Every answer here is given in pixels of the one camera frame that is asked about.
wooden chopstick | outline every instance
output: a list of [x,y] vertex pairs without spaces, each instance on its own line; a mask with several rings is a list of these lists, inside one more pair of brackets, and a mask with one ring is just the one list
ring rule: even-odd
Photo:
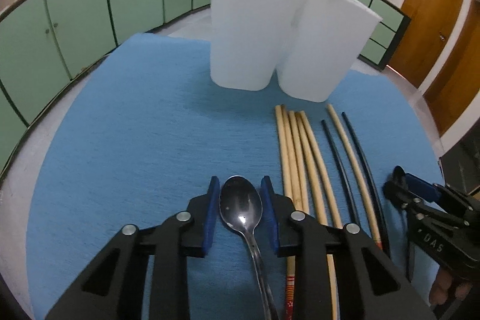
[[333,226],[335,228],[342,229],[342,219],[340,217],[340,212],[338,211],[337,201],[335,200],[335,194],[333,192],[332,183],[330,183],[330,178],[328,177],[327,168],[325,162],[323,161],[322,153],[318,147],[317,140],[315,138],[314,132],[311,129],[310,123],[308,121],[305,111],[299,113],[303,126],[305,128],[308,140],[310,141],[311,149],[313,150],[313,155],[315,156],[315,161],[317,162],[318,171],[320,172],[320,177],[322,178],[323,188],[325,190],[325,195],[327,197],[328,206],[330,208],[330,213],[332,214]]
[[285,127],[285,138],[286,138],[286,146],[289,156],[289,167],[290,167],[290,179],[292,183],[292,201],[297,210],[301,210],[302,208],[302,196],[300,194],[300,181],[299,181],[299,173],[297,168],[297,158],[295,155],[295,147],[293,146],[293,136],[292,130],[290,127],[289,116],[287,114],[287,110],[285,106],[282,106],[282,117],[283,123]]
[[[318,178],[317,170],[315,168],[314,156],[311,152],[311,146],[308,141],[308,136],[302,121],[302,115],[296,113],[297,127],[301,139],[303,153],[305,154],[305,162],[307,165],[307,172],[310,179],[310,188],[312,192],[313,204],[315,206],[315,213],[317,220],[322,225],[328,225],[325,203],[323,202],[322,191],[320,187],[320,180]],[[335,275],[335,263],[333,255],[327,255],[328,274],[330,276],[330,292],[332,297],[332,319],[338,319],[338,301],[337,301],[337,278]]]
[[382,248],[382,240],[380,239],[380,231],[378,229],[377,219],[375,217],[374,207],[371,203],[370,196],[368,194],[367,185],[365,184],[365,180],[363,175],[360,171],[360,166],[357,161],[357,158],[353,152],[352,146],[350,144],[350,140],[345,133],[345,129],[343,128],[340,119],[338,118],[335,109],[331,104],[327,105],[328,114],[332,118],[335,127],[337,128],[338,134],[340,135],[340,139],[342,140],[343,146],[345,148],[346,154],[349,157],[350,164],[352,165],[353,173],[355,174],[355,178],[357,179],[358,188],[360,189],[361,198],[363,201],[363,206],[365,207],[365,211],[367,212],[368,223],[370,225],[371,236],[375,243]]
[[283,192],[285,197],[292,198],[292,182],[290,178],[289,155],[287,150],[287,139],[285,136],[285,124],[283,122],[282,107],[275,106],[275,117],[277,118],[278,143],[280,145],[280,161],[282,163]]
[[310,208],[308,205],[307,178],[305,177],[305,165],[303,162],[302,144],[300,142],[299,128],[294,111],[289,111],[289,119],[293,135],[293,146],[295,148],[295,155],[297,158],[298,182],[300,184],[299,195],[301,200],[301,207],[299,208],[299,210],[306,214],[310,214]]

red chopstick tip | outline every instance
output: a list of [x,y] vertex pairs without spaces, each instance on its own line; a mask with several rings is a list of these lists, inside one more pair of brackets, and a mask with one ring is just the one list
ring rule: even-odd
[[286,277],[285,289],[285,320],[292,320],[293,317],[293,292],[295,290],[295,276]]

spoon bowl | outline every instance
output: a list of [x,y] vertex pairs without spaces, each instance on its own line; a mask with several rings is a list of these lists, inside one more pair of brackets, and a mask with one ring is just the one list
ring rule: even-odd
[[252,234],[262,218],[262,200],[255,187],[242,176],[232,176],[220,192],[220,215],[232,230]]

white plastic container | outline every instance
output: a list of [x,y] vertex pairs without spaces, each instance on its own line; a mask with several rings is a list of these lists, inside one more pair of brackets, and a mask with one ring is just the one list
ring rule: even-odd
[[381,18],[357,0],[212,0],[210,74],[221,87],[322,102]]
[[212,0],[210,75],[221,87],[265,88],[285,59],[306,0]]
[[357,0],[308,0],[291,50],[277,67],[282,91],[298,99],[325,101],[381,19]]

metal spoon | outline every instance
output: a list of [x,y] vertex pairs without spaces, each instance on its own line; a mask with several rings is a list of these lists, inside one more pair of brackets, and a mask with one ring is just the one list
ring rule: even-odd
[[255,187],[242,176],[232,176],[223,185],[220,191],[220,216],[229,228],[242,235],[247,242],[255,265],[265,319],[278,320],[272,291],[254,237],[254,230],[262,218],[262,200]]

